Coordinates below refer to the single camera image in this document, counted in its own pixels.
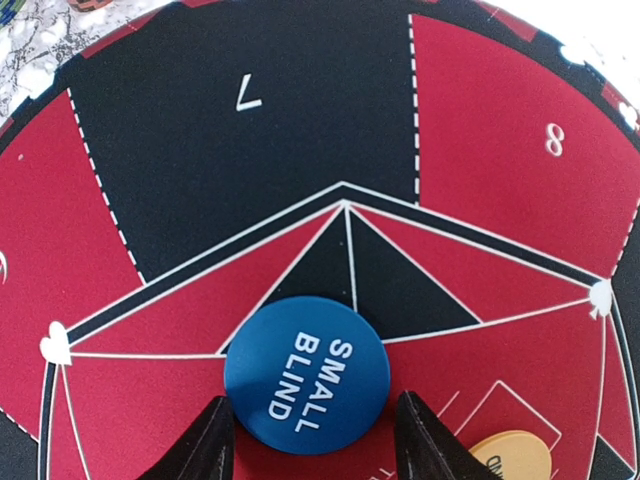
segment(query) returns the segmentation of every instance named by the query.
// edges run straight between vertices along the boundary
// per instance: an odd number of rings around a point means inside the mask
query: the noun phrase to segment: black felt
[[[598,436],[589,480],[630,480],[633,476],[629,466]]]
[[[398,400],[398,480],[499,480],[476,460],[415,392]]]
[[[390,5],[176,5],[69,75],[145,278],[340,180],[415,200],[407,15]],[[243,100],[263,105],[238,112],[248,73]]]
[[[359,312],[382,339],[478,322],[390,243],[353,217]]]
[[[0,412],[0,478],[34,480],[38,444]]]

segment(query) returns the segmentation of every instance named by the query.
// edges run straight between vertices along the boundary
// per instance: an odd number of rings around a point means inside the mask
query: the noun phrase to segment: white line
[[[381,215],[383,217],[391,218],[392,220],[396,220],[398,222],[402,222],[402,223],[404,223],[406,225],[411,225],[411,226],[420,228],[422,230],[425,230],[427,232],[433,233],[435,235],[439,235],[441,237],[445,237],[445,238],[448,238],[450,240],[455,240],[456,242],[463,243],[465,245],[468,245],[470,247],[476,248],[478,250],[482,250],[483,252],[487,252],[487,253],[490,253],[492,255],[496,255],[498,257],[506,258],[507,260],[510,260],[512,262],[515,262],[515,263],[519,263],[520,265],[524,265],[524,266],[529,267],[529,268],[531,268],[533,270],[537,270],[539,272],[546,273],[548,275],[551,275],[553,277],[559,278],[561,280],[573,283],[574,285],[578,285],[578,286],[580,286],[580,287],[582,287],[584,289],[587,289],[587,290],[591,289],[590,285],[587,286],[587,285],[585,285],[583,283],[578,282],[577,280],[574,280],[573,278],[565,277],[564,275],[561,275],[561,274],[559,274],[557,272],[554,272],[552,270],[547,270],[546,268],[540,267],[539,265],[535,265],[533,263],[526,262],[525,260],[522,260],[522,259],[520,259],[518,257],[513,257],[511,255],[507,255],[504,252],[501,252],[499,250],[494,250],[493,248],[489,248],[487,246],[472,242],[471,240],[467,240],[466,238],[458,237],[456,235],[453,235],[453,234],[448,233],[448,232],[444,232],[442,230],[435,229],[435,228],[430,227],[428,225],[423,225],[422,223],[418,223],[418,222],[415,222],[413,220],[409,220],[409,219],[406,219],[406,218],[403,218],[403,217],[399,217],[399,216],[394,215],[392,213],[388,213],[388,212],[385,212],[383,210],[378,210],[377,208],[368,207],[366,205],[362,205],[362,204],[359,204],[357,202],[352,202],[352,205],[354,205],[354,206],[356,206],[358,208],[361,208],[363,210],[367,210],[369,212],[376,213],[376,214]]]
[[[440,281],[431,275],[427,270],[425,270],[422,265],[416,262],[413,257],[411,257],[407,252],[405,252],[402,248],[400,248],[393,240],[387,237],[382,231],[380,231],[375,225],[373,225],[369,220],[363,217],[357,210],[353,210],[353,213],[362,220],[369,228],[371,228],[374,232],[376,232],[381,238],[383,238],[389,245],[395,248],[398,252],[400,252],[407,260],[409,260],[418,270],[420,270],[424,275],[429,277],[432,282],[438,285],[442,290],[444,290],[447,295],[449,295],[452,299],[454,299],[462,308],[464,308],[469,315],[471,315],[475,320],[482,323],[480,317],[478,317],[467,305],[464,304],[462,300],[460,300],[456,295],[454,295],[446,286],[444,286]]]
[[[67,406],[69,407],[69,417],[71,418],[71,427],[73,428],[73,435],[76,437],[76,445],[78,446],[78,453],[80,454],[80,460],[82,461],[82,468],[84,468],[84,474],[87,480],[91,480],[89,475],[89,469],[87,468],[87,460],[84,457],[84,451],[82,450],[82,443],[80,442],[80,435],[78,434],[78,426],[76,425],[76,416],[73,413],[73,406],[71,405],[71,392],[69,391],[69,381],[67,380],[67,370],[62,366],[62,381],[64,382],[64,391],[67,396]]]
[[[100,189],[100,192],[102,193],[102,199],[104,200],[104,203],[107,205],[107,208],[109,209],[109,213],[111,214],[111,220],[113,220],[114,225],[116,226],[116,229],[118,230],[118,233],[120,234],[120,238],[122,239],[122,243],[125,247],[125,249],[127,250],[127,252],[129,253],[129,257],[133,258],[133,253],[131,252],[131,250],[129,250],[129,247],[127,246],[127,242],[124,239],[124,235],[122,233],[122,230],[120,230],[120,226],[118,225],[118,219],[116,218],[115,212],[111,209],[111,204],[109,203],[109,198],[107,197],[107,194],[102,190],[103,186],[102,186],[102,180],[100,179],[100,175],[98,175],[98,172],[96,171],[96,164],[93,161],[93,157],[91,155],[91,150],[89,149],[89,144],[87,143],[86,139],[85,139],[85,135],[84,135],[84,130],[82,130],[82,126],[80,125],[80,117],[78,116],[78,112],[76,111],[76,104],[73,101],[73,98],[71,96],[71,89],[67,88],[67,96],[69,97],[69,102],[71,103],[71,109],[73,111],[73,115],[76,119],[76,125],[78,126],[78,132],[80,133],[80,138],[82,139],[82,143],[84,144],[84,150],[87,153],[87,157],[89,159],[89,163],[91,164],[91,170],[93,171],[93,175],[96,179],[96,182],[98,184],[98,188]],[[134,267],[136,268],[136,271],[138,272],[138,277],[140,278],[140,280],[142,281],[142,284],[144,285],[146,282],[144,281],[144,275],[142,275],[142,273],[140,272],[140,270],[138,270],[138,264],[137,262],[133,262]]]
[[[219,360],[226,355],[217,353],[147,354],[147,353],[89,353],[71,352],[72,357],[104,358],[114,360]]]
[[[578,270],[578,271],[580,271],[582,273],[586,273],[587,275],[590,275],[590,276],[592,276],[594,278],[597,278],[598,280],[605,280],[600,275],[596,275],[595,273],[590,272],[588,270],[585,270],[582,267],[578,267],[577,265],[569,263],[569,262],[567,262],[565,260],[561,260],[561,259],[559,259],[557,257],[554,257],[553,255],[550,255],[548,253],[542,252],[540,250],[536,250],[533,247],[530,247],[530,246],[525,245],[523,243],[517,242],[517,241],[512,240],[510,238],[504,237],[502,235],[498,235],[497,233],[491,232],[489,230],[485,230],[484,228],[478,227],[477,225],[473,225],[471,223],[464,222],[464,221],[459,220],[457,218],[450,217],[450,216],[445,215],[445,214],[440,213],[440,212],[436,212],[435,210],[430,210],[430,209],[424,208],[422,206],[414,205],[413,203],[409,203],[409,202],[406,202],[404,200],[400,200],[398,198],[392,197],[390,195],[386,195],[384,193],[376,192],[375,190],[371,190],[369,188],[361,187],[360,185],[355,185],[355,184],[349,183],[349,182],[343,182],[343,185],[346,186],[346,187],[352,188],[354,190],[358,190],[360,192],[367,193],[367,194],[372,195],[374,197],[378,197],[378,198],[381,198],[381,199],[384,199],[384,200],[388,200],[388,201],[396,203],[398,205],[403,205],[403,206],[409,207],[409,208],[411,208],[413,210],[417,210],[417,211],[420,211],[420,212],[428,213],[428,214],[433,215],[435,217],[442,218],[444,220],[448,220],[448,221],[453,222],[453,223],[455,223],[457,225],[469,228],[471,230],[475,230],[476,232],[479,232],[479,233],[482,233],[484,235],[490,236],[490,237],[495,238],[497,240],[502,240],[502,241],[511,243],[514,246],[520,247],[520,248],[522,248],[524,250],[527,250],[529,252],[532,252],[532,253],[535,253],[537,255],[540,255],[541,257],[548,258],[549,260],[553,260],[554,262],[561,263],[562,265],[570,267],[570,268],[572,268],[574,270]]]
[[[460,426],[460,428],[458,428],[458,430],[456,430],[455,435],[458,436],[458,434],[462,431],[462,429],[464,427],[467,426],[467,424],[471,421],[471,419],[473,418],[473,416],[478,413],[478,410],[480,410],[480,408],[482,407],[482,405],[484,405],[484,403],[487,401],[487,399],[489,398],[489,396],[493,393],[493,391],[496,389],[496,387],[500,385],[502,388],[504,388],[505,390],[507,390],[507,392],[509,392],[511,395],[513,395],[520,403],[522,403],[525,407],[527,407],[536,417],[538,417],[542,422],[544,422],[549,428],[551,428],[551,430],[553,430],[555,433],[558,434],[558,438],[556,439],[556,441],[553,443],[553,445],[551,445],[550,450],[553,450],[556,445],[558,444],[558,442],[560,441],[560,439],[562,438],[562,432],[560,430],[558,430],[555,425],[553,425],[549,420],[547,420],[540,412],[538,412],[538,410],[536,410],[535,408],[533,408],[524,398],[522,398],[520,395],[518,395],[511,387],[509,387],[505,382],[503,382],[502,380],[498,380],[496,381],[496,383],[493,384],[493,386],[489,389],[489,391],[484,395],[484,397],[482,397],[482,399],[480,400],[480,403],[478,403],[478,405],[476,406],[476,408],[473,409],[473,411],[471,412],[471,414],[466,418],[466,420],[463,422],[463,424]]]
[[[602,398],[604,397],[604,376],[607,361],[607,318],[600,319],[602,322],[602,358],[600,360],[600,394],[598,397],[598,416],[596,417],[596,430],[593,433],[593,448],[591,449],[591,460],[589,461],[589,473],[587,479],[591,478],[591,469],[593,468],[593,459],[596,455],[596,445],[598,442],[598,430],[600,430],[600,418],[602,416]]]
[[[556,432],[558,434],[558,438],[557,440],[553,443],[553,445],[551,445],[551,448],[549,450],[553,450],[554,448],[556,448],[556,445],[558,445],[558,442],[560,441],[560,439],[562,438],[562,432],[556,428],[556,426],[551,423],[549,420],[546,419],[546,417],[544,415],[542,415],[538,410],[536,410],[535,408],[533,408],[529,402],[527,402],[524,398],[522,398],[520,395],[518,395],[509,385],[507,385],[505,382],[503,382],[502,380],[498,380],[498,382],[502,388],[504,388],[505,390],[507,390],[511,395],[513,395],[514,397],[516,397],[520,403],[522,403],[525,407],[527,407],[529,410],[531,410],[531,412],[538,417],[540,420],[542,420],[545,424],[547,424],[547,426],[553,430],[554,432]]]
[[[185,287],[185,286],[187,286],[187,285],[189,285],[189,284],[191,284],[191,283],[193,283],[193,282],[195,282],[195,281],[199,280],[200,278],[202,278],[202,277],[204,277],[204,276],[206,276],[206,275],[210,274],[211,272],[214,272],[215,270],[218,270],[219,268],[224,267],[225,265],[227,265],[227,264],[229,264],[229,263],[231,263],[231,262],[233,262],[233,261],[237,260],[237,259],[238,259],[238,258],[240,258],[240,257],[243,257],[244,255],[247,255],[248,253],[251,253],[252,251],[257,250],[258,248],[260,248],[260,247],[262,247],[262,246],[266,245],[267,243],[269,243],[269,242],[271,242],[271,241],[275,240],[276,238],[279,238],[279,237],[281,237],[281,236],[283,236],[283,235],[286,235],[287,233],[291,232],[292,230],[295,230],[296,228],[298,228],[299,226],[304,225],[305,223],[310,222],[310,221],[314,220],[315,218],[317,218],[317,217],[320,217],[320,216],[324,215],[325,213],[327,213],[327,212],[331,211],[332,209],[337,208],[339,205],[341,205],[341,203],[342,203],[341,201],[335,202],[335,203],[333,203],[333,204],[329,205],[328,207],[325,207],[325,208],[323,208],[322,210],[319,210],[319,211],[317,211],[317,212],[315,212],[315,213],[313,213],[313,214],[309,215],[308,217],[305,217],[305,218],[303,218],[302,220],[299,220],[299,221],[297,221],[297,222],[295,222],[295,223],[293,223],[293,224],[289,225],[287,228],[285,228],[285,229],[283,229],[283,230],[280,230],[280,231],[278,231],[278,232],[274,233],[273,235],[270,235],[269,237],[266,237],[266,238],[262,239],[262,240],[261,240],[261,241],[259,241],[258,243],[255,243],[255,244],[253,244],[253,245],[251,245],[251,246],[249,246],[249,247],[245,248],[244,250],[242,250],[242,251],[240,251],[240,252],[236,253],[235,255],[232,255],[232,256],[230,256],[230,257],[225,258],[224,260],[220,261],[219,263],[216,263],[215,265],[213,265],[213,266],[209,267],[209,268],[208,268],[208,269],[206,269],[206,270],[203,270],[202,272],[198,273],[197,275],[194,275],[193,277],[188,278],[188,279],[187,279],[187,280],[185,280],[184,282],[179,283],[178,285],[173,286],[172,288],[170,288],[170,289],[168,289],[168,290],[166,290],[166,291],[164,291],[164,292],[162,292],[162,293],[160,293],[160,294],[156,295],[156,296],[155,296],[155,297],[153,297],[152,299],[150,299],[150,300],[148,300],[148,301],[146,301],[146,302],[144,302],[144,303],[142,303],[142,304],[138,305],[137,307],[135,307],[135,308],[133,308],[133,309],[129,310],[128,312],[124,313],[123,315],[121,315],[121,316],[119,316],[119,317],[117,317],[117,318],[115,318],[115,319],[111,320],[109,323],[107,323],[107,324],[105,324],[105,325],[102,325],[100,328],[97,328],[97,329],[95,329],[95,330],[93,330],[93,331],[89,332],[89,333],[88,333],[87,335],[85,335],[84,337],[79,338],[79,339],[77,339],[76,341],[72,342],[72,343],[71,343],[71,346],[75,346],[75,345],[78,345],[78,344],[80,344],[80,343],[84,342],[85,340],[87,340],[87,339],[89,339],[89,338],[93,337],[94,335],[96,335],[96,334],[98,334],[98,333],[102,332],[103,330],[105,330],[105,329],[107,329],[107,328],[110,328],[110,327],[112,327],[113,325],[115,325],[115,324],[117,324],[117,323],[121,322],[122,320],[124,320],[124,319],[126,319],[126,318],[130,317],[130,316],[131,316],[131,315],[133,315],[134,313],[139,312],[140,310],[142,310],[142,309],[144,309],[144,308],[148,307],[149,305],[152,305],[152,304],[154,304],[154,303],[158,302],[159,300],[163,299],[163,298],[164,298],[164,297],[166,297],[167,295],[171,295],[173,292],[175,292],[175,291],[177,291],[177,290],[180,290],[181,288],[183,288],[183,287]],[[334,216],[335,216],[335,215],[337,215],[339,212],[340,212],[340,210],[339,210],[339,209],[338,209],[338,210],[336,210],[336,212],[334,213]],[[111,305],[109,305],[109,306],[107,306],[107,307],[103,308],[103,309],[102,309],[102,310],[100,310],[99,312],[94,313],[92,316],[87,317],[87,318],[85,318],[84,320],[82,320],[81,322],[79,322],[79,323],[75,324],[72,328],[76,328],[77,326],[79,326],[79,325],[82,325],[82,324],[86,323],[87,321],[91,320],[91,318],[95,317],[96,315],[99,315],[100,313],[102,313],[102,312],[104,312],[105,310],[109,309],[109,308],[110,308],[110,307],[112,307],[113,305],[117,305],[118,303],[122,302],[124,299],[131,297],[132,295],[134,295],[135,293],[137,293],[137,292],[139,292],[139,291],[143,290],[144,288],[149,288],[151,285],[153,285],[153,284],[157,283],[157,282],[159,281],[159,279],[160,279],[160,278],[162,278],[162,277],[156,277],[156,278],[153,280],[153,282],[151,282],[151,283],[147,284],[146,286],[141,287],[141,288],[139,288],[139,289],[137,289],[137,290],[134,290],[134,291],[133,291],[132,293],[130,293],[129,295],[126,295],[125,297],[122,297],[121,299],[119,299],[119,300],[115,301],[115,302],[114,302],[114,303],[112,303]]]
[[[347,234],[347,254],[349,255],[349,280],[351,282],[351,304],[358,311],[358,289],[356,284],[356,264],[353,255],[353,233],[351,231],[351,208],[347,204],[344,209],[344,223]]]
[[[620,336],[618,335],[618,332],[616,331],[616,326],[613,323],[613,316],[609,315],[607,317],[607,320],[611,322],[611,330],[613,331],[614,334],[614,338],[615,338],[615,344],[616,344],[616,350],[618,351],[618,360],[620,362],[620,366],[622,367],[622,373],[624,375],[624,387],[625,387],[625,391],[627,392],[627,407],[629,408],[629,418],[631,419],[631,428],[633,430],[634,426],[633,426],[633,406],[631,405],[631,391],[629,390],[629,382],[627,381],[627,378],[629,378],[629,374],[627,373],[627,367],[625,365],[625,361],[624,361],[624,357],[622,356],[622,348],[621,348],[621,341],[620,341]],[[604,436],[602,435],[602,433],[599,433],[600,437],[605,441],[605,443],[607,445],[609,445],[609,447],[611,447],[611,445],[609,444],[609,442],[607,442],[604,438]],[[635,431],[633,432],[633,453],[634,453],[634,457],[636,458],[637,452],[636,452],[636,435],[635,435]]]
[[[577,302],[576,305],[580,305],[581,303],[587,303],[587,302],[588,300],[585,300],[584,302]],[[473,330],[481,330],[484,328],[498,327],[506,323],[517,322],[520,320],[524,320],[526,318],[530,318],[530,317],[523,316],[522,318],[511,317],[511,318],[506,318],[502,320],[491,320],[489,322],[484,322],[477,325],[467,325],[465,327],[451,328],[449,330],[439,330],[437,332],[420,333],[417,335],[407,335],[406,337],[389,338],[386,340],[382,340],[382,343],[387,345],[391,343],[414,342],[418,340],[424,340],[426,338],[443,337],[445,335],[455,335],[458,333],[471,332]]]
[[[625,237],[624,242],[622,243],[622,249],[620,250],[620,253],[618,254],[618,260],[616,261],[616,264],[613,267],[613,271],[611,272],[611,276],[612,277],[618,271],[618,266],[620,265],[620,260],[622,260],[622,255],[624,254],[625,248],[627,248],[627,243],[629,242],[629,237],[631,236],[631,231],[633,230],[633,226],[636,223],[636,218],[638,216],[638,210],[639,209],[640,209],[640,198],[638,199],[638,202],[636,204],[636,210],[635,210],[635,212],[633,212],[633,217],[631,219],[631,224],[629,225],[629,229],[627,230],[627,236]]]
[[[627,355],[627,357],[629,357],[629,343],[628,343],[628,340],[627,340],[627,333],[626,333],[626,330],[624,328],[624,323],[622,321],[622,312],[620,312],[620,306],[618,305],[618,298],[616,297],[615,290],[612,291],[612,294],[613,294],[613,303],[614,303],[614,305],[616,307],[616,311],[618,312],[619,326],[620,326],[620,329],[622,331],[622,335],[618,337],[618,340],[620,340],[620,337],[622,337],[622,342],[620,342],[620,345],[619,345],[621,347],[620,348],[620,352],[622,353],[622,347],[624,347],[625,354]],[[627,372],[626,363],[623,363],[623,366],[625,367],[625,373],[626,373]],[[630,383],[630,385],[628,385],[628,387],[629,387],[629,402],[631,402],[631,395],[634,395],[635,399],[636,399],[636,405],[638,405],[638,393],[637,393],[638,390],[636,389],[635,369],[634,369],[634,366],[633,366],[633,362],[631,362],[631,360],[629,360],[629,369],[631,371],[628,372],[627,375],[625,375],[626,376],[626,378],[625,378],[626,382]],[[633,409],[632,405],[629,405],[629,406],[631,408],[631,413],[632,413],[631,418],[633,418],[634,417],[634,415],[633,415],[633,413],[634,413],[633,410],[634,409]],[[636,442],[636,433],[637,433],[638,426],[640,425],[640,417],[638,416],[638,414],[640,414],[640,411],[636,412],[635,422],[633,422],[634,423],[633,444],[634,444],[634,447],[635,447],[634,448],[634,458],[636,458],[636,459],[637,459],[637,456],[638,456],[638,444]]]
[[[498,382],[494,383],[493,386],[489,389],[489,391],[487,393],[484,394],[484,397],[482,397],[482,399],[480,400],[480,403],[478,403],[478,405],[476,405],[476,408],[474,408],[471,413],[469,414],[469,416],[465,419],[464,422],[462,422],[462,425],[460,425],[460,427],[458,428],[458,430],[456,430],[456,432],[454,433],[454,435],[457,437],[458,434],[464,429],[464,427],[467,426],[467,424],[471,421],[471,419],[473,418],[473,416],[478,413],[478,410],[480,410],[480,408],[482,407],[482,405],[484,405],[484,402],[487,401],[487,399],[489,398],[489,395],[491,395],[493,393],[493,391],[496,389],[496,387],[498,386]]]
[[[0,414],[4,414],[4,416],[5,416],[5,417],[7,417],[11,423],[13,423],[16,427],[18,427],[20,430],[22,430],[22,431],[23,431],[24,433],[26,433],[27,435],[29,435],[33,441],[35,441],[35,442],[37,442],[37,441],[38,441],[38,439],[37,439],[35,436],[31,435],[31,433],[29,433],[29,432],[27,431],[27,429],[26,429],[26,428],[24,428],[22,425],[20,425],[20,424],[16,421],[16,419],[15,419],[15,418],[13,418],[11,415],[9,415],[7,412],[5,412],[5,411],[4,411],[4,409],[3,409],[2,407],[0,407]]]
[[[588,298],[583,298],[581,300],[575,300],[573,302],[569,302],[569,303],[563,303],[560,305],[555,305],[553,307],[548,307],[548,308],[543,308],[541,310],[535,310],[533,312],[528,312],[528,313],[523,313],[522,315],[514,315],[512,317],[505,317],[505,318],[500,318],[497,320],[487,320],[487,322],[511,322],[514,320],[522,320],[524,318],[530,318],[530,317],[535,317],[537,315],[544,315],[545,313],[551,313],[551,312],[556,312],[558,310],[564,310],[565,308],[571,308],[571,307],[576,307],[578,305],[582,305],[583,303],[589,303],[590,300]]]
[[[629,463],[622,457],[622,455],[620,455],[618,450],[613,448],[613,446],[607,441],[607,439],[604,438],[604,435],[602,435],[601,433],[598,433],[598,436],[600,437],[600,440],[602,440],[605,443],[605,445],[609,447],[611,451],[618,456],[618,458],[622,461],[622,463],[624,463],[627,467],[629,467],[629,470],[635,473],[635,469],[631,465],[629,465]]]
[[[415,128],[415,132],[413,134],[413,145],[415,148],[415,171],[416,177],[413,185],[413,192],[416,195],[416,204],[420,203],[420,118],[419,118],[419,109],[418,109],[418,77],[416,75],[416,46],[413,41],[413,17],[411,14],[407,15],[407,20],[409,22],[409,53],[411,54],[411,85],[413,87],[413,126]]]
[[[145,285],[141,285],[140,287],[136,288],[132,292],[130,292],[127,295],[119,298],[118,300],[115,300],[114,302],[110,303],[106,307],[103,307],[101,310],[98,310],[97,312],[95,312],[94,314],[90,315],[89,317],[86,317],[86,318],[82,319],[81,321],[79,321],[78,323],[76,323],[72,327],[68,328],[67,330],[72,330],[73,328],[76,328],[76,327],[88,322],[94,316],[96,316],[96,315],[98,315],[98,314],[100,314],[102,312],[105,312],[106,310],[108,310],[109,308],[113,307],[114,305],[117,305],[118,303],[120,303],[123,300],[126,300],[127,298],[135,295],[136,293],[140,292],[141,290],[144,290],[145,288],[150,287],[150,286],[160,282],[161,280],[167,278],[168,276],[174,274],[175,272],[178,272],[180,270],[185,269],[186,267],[188,267],[189,265],[197,262],[201,258],[206,257],[207,255],[226,247],[230,243],[233,243],[236,240],[239,240],[240,238],[245,237],[245,236],[253,233],[254,231],[264,227],[265,225],[268,225],[269,223],[272,223],[272,222],[278,220],[279,218],[281,218],[281,217],[283,217],[285,215],[288,215],[289,213],[291,213],[291,212],[293,212],[293,211],[305,206],[306,204],[308,204],[308,203],[310,203],[310,202],[312,202],[314,200],[317,200],[318,198],[320,198],[320,197],[332,192],[333,190],[336,190],[336,189],[338,189],[340,187],[343,187],[345,185],[346,185],[345,182],[335,183],[335,184],[325,188],[324,190],[321,190],[321,191],[319,191],[317,193],[314,193],[310,197],[307,197],[307,198],[305,198],[305,199],[303,199],[303,200],[301,200],[301,201],[299,201],[297,203],[294,203],[293,205],[285,208],[284,210],[281,210],[280,212],[278,212],[278,213],[276,213],[276,214],[274,214],[274,215],[272,215],[270,217],[267,217],[264,220],[261,220],[260,222],[256,223],[255,225],[253,225],[253,226],[241,231],[240,233],[237,233],[236,235],[233,235],[233,236],[227,238],[226,240],[223,240],[222,242],[218,243],[217,245],[214,245],[213,247],[209,248],[208,250],[205,250],[202,253],[196,255],[195,257],[190,258],[186,262],[181,263],[180,265],[172,268],[171,270],[168,270],[167,272],[163,273],[162,275],[160,275],[158,277],[155,277],[151,282],[146,283]],[[336,202],[335,204],[333,204],[333,206],[335,207],[339,203],[340,202]],[[314,217],[314,215],[317,216],[317,214],[318,214],[318,212],[316,212],[315,214],[312,214],[312,215],[310,215],[309,217],[306,217],[306,218],[307,219],[311,219],[311,218]],[[288,230],[285,229],[285,230],[281,230],[280,232],[281,232],[281,234],[284,234],[284,233],[287,233]]]
[[[49,364],[47,362],[44,363],[44,380],[42,381],[42,399],[40,400],[40,425],[38,427],[38,435],[42,433],[42,417],[44,412],[44,398],[46,392],[47,385],[47,370],[49,369]],[[56,383],[58,380],[58,366],[56,365],[53,372],[53,386],[51,388],[51,402],[49,406],[49,428],[47,435],[47,471],[45,472],[45,476],[49,478],[49,466],[51,465],[51,431],[53,425],[53,407],[56,398]],[[45,477],[42,475],[42,470],[40,467],[40,460],[42,458],[41,449],[42,445],[38,445],[38,480],[44,480]]]
[[[447,409],[451,406],[451,404],[453,403],[453,401],[458,398],[458,395],[460,395],[460,390],[458,390],[456,393],[453,394],[453,397],[451,397],[451,399],[447,402],[447,404],[442,407],[442,410],[440,410],[440,412],[438,413],[438,418],[440,418],[444,412],[447,411]]]
[[[276,288],[278,288],[278,285],[280,285],[280,282],[282,282],[282,280],[284,280],[286,278],[286,276],[289,275],[291,270],[293,270],[293,268],[298,264],[298,262],[302,259],[302,257],[304,257],[307,254],[307,252],[311,249],[311,247],[316,243],[318,238],[320,238],[320,236],[327,230],[327,228],[329,228],[329,226],[338,217],[338,215],[340,215],[340,213],[344,212],[345,210],[346,209],[345,209],[344,205],[342,205],[338,210],[336,210],[333,213],[333,215],[331,215],[331,217],[329,217],[329,219],[324,223],[322,228],[320,228],[320,230],[318,230],[318,232],[316,232],[316,234],[305,245],[305,247],[302,249],[302,251],[300,253],[298,253],[298,255],[293,260],[293,262],[291,262],[289,264],[289,266],[286,268],[286,270],[284,272],[282,272],[282,274],[277,278],[277,280],[273,283],[273,285],[271,285],[271,288],[269,288],[269,290],[262,296],[260,301],[251,309],[251,311],[238,324],[238,326],[233,330],[233,332],[231,332],[231,335],[229,335],[227,337],[227,339],[222,343],[222,345],[220,346],[220,348],[218,349],[216,354],[218,354],[218,355],[222,354],[224,349],[227,348],[227,345],[229,345],[231,343],[231,340],[233,340],[233,338],[236,336],[236,334],[238,333],[238,330],[240,330],[242,328],[242,326],[247,322],[247,320],[249,320],[253,316],[253,314],[262,306],[262,304],[267,300],[267,298],[269,298],[271,296],[271,294],[274,292],[274,290]]]

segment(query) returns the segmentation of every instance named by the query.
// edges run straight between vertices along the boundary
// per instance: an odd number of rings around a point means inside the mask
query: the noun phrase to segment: black object
[[[138,480],[232,480],[235,435],[227,397],[215,397]]]
[[[398,400],[398,480],[500,480],[476,460],[415,392]]]

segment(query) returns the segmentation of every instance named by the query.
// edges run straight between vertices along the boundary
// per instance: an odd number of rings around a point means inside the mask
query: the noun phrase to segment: red felt
[[[509,390],[508,385],[495,383],[478,409],[458,429],[458,439],[465,445],[477,445],[492,435],[510,430],[533,433],[550,449],[561,438],[554,426]]]
[[[52,409],[51,424],[51,450],[49,457],[50,478],[80,480],[86,478],[80,450],[73,433],[71,415],[67,404],[67,397],[59,368],[56,379],[55,397]],[[71,405],[73,406],[73,392],[71,393]],[[84,425],[79,425],[78,430],[82,432]]]
[[[443,285],[482,321],[586,300],[588,291],[397,218],[358,208],[366,220]]]
[[[0,250],[9,263],[0,305],[2,335],[10,339],[2,344],[0,406],[38,437],[45,364],[39,343],[49,324],[70,326],[140,280],[102,198],[66,92],[15,138],[0,156],[0,168]]]
[[[554,465],[560,469],[556,478],[586,478],[603,353],[603,323],[593,321],[589,311],[588,305],[581,305],[389,344],[393,376],[389,405],[361,441],[331,455],[289,456],[239,429],[235,478],[320,480],[360,478],[369,472],[375,476],[379,468],[394,465],[393,405],[402,390],[416,390],[434,410],[460,391],[443,416],[455,431],[497,381],[519,398],[514,400],[497,387],[505,397],[499,402],[502,411],[498,416],[478,413],[486,422],[472,418],[461,431],[465,444],[471,447],[481,437],[514,428],[533,429],[548,443],[556,443],[556,434],[523,407],[524,401],[562,432],[553,451]],[[223,360],[75,359],[69,369],[74,406],[95,477],[135,478],[157,460],[207,402],[223,392],[222,369]],[[562,401],[550,392],[558,392]]]
[[[389,344],[392,395],[412,388],[435,406],[459,391],[441,417],[455,432],[500,380],[562,433],[552,454],[554,469],[559,469],[555,479],[587,478],[595,444],[604,333],[603,321],[593,321],[589,310],[589,305],[580,305]],[[520,417],[509,405],[506,412],[514,416],[494,417],[473,428],[469,422],[468,436],[461,432],[465,446],[471,448],[500,428],[530,427],[528,415]]]
[[[633,145],[524,55],[438,20],[413,28],[421,205],[610,276],[640,196]]]
[[[631,399],[620,343],[611,317],[607,321],[607,357],[598,432],[624,461],[636,470],[637,455]]]
[[[215,353],[279,283],[327,223],[325,213],[215,268],[131,317],[74,346],[74,352]]]

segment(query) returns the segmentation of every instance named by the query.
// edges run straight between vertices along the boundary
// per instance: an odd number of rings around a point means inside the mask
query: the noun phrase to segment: poker table felt
[[[235,478],[393,478],[404,389],[634,476],[640,139],[559,47],[472,2],[185,1],[74,57],[0,137],[0,476],[137,478],[303,294],[375,328],[388,408],[321,457],[238,427]]]

